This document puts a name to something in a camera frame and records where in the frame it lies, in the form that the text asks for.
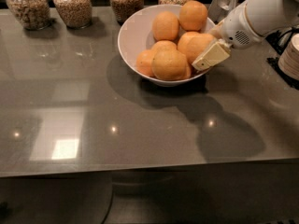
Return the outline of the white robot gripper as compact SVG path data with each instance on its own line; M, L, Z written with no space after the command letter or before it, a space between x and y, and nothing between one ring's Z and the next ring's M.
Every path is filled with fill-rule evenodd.
M263 40L251 27L247 16L246 2L233 9L223 21L220 21L208 32L217 39L213 39L192 63L192 66L200 72L229 58L231 47L246 49Z

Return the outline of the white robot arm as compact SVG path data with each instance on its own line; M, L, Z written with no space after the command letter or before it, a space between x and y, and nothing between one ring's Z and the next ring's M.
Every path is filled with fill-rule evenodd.
M214 39L192 62L205 71L226 60L231 49L246 49L280 28L299 24L299 0L246 0L208 32Z

